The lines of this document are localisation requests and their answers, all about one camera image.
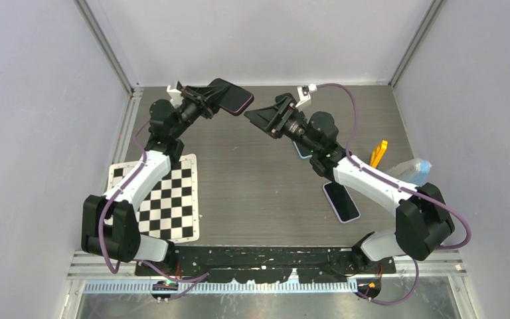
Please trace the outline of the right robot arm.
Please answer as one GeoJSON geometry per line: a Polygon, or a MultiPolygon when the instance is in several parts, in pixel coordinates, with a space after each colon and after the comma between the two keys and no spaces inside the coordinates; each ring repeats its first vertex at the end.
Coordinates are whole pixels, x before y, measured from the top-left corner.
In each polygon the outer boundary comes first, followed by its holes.
{"type": "Polygon", "coordinates": [[[371,232],[352,246],[358,271],[371,272],[381,259],[393,256],[423,261],[455,231],[435,185],[407,183],[360,160],[337,141],[339,130],[330,113],[318,111],[306,118],[295,108],[294,97],[282,94],[274,105],[244,115],[271,138],[286,136],[307,148],[317,175],[358,191],[394,215],[393,230],[371,232]]]}

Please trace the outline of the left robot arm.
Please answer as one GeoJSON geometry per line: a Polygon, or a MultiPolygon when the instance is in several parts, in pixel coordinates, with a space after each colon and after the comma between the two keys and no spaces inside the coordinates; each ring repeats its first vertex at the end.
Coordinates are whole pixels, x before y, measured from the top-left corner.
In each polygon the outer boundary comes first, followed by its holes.
{"type": "Polygon", "coordinates": [[[253,95],[228,81],[206,86],[169,86],[169,99],[149,108],[149,137],[133,169],[103,195],[89,195],[82,208],[81,248],[106,262],[151,261],[162,275],[171,274],[177,257],[168,241],[143,234],[136,212],[153,187],[177,163],[183,152],[181,135],[200,117],[211,119],[219,110],[238,115],[253,95]]]}

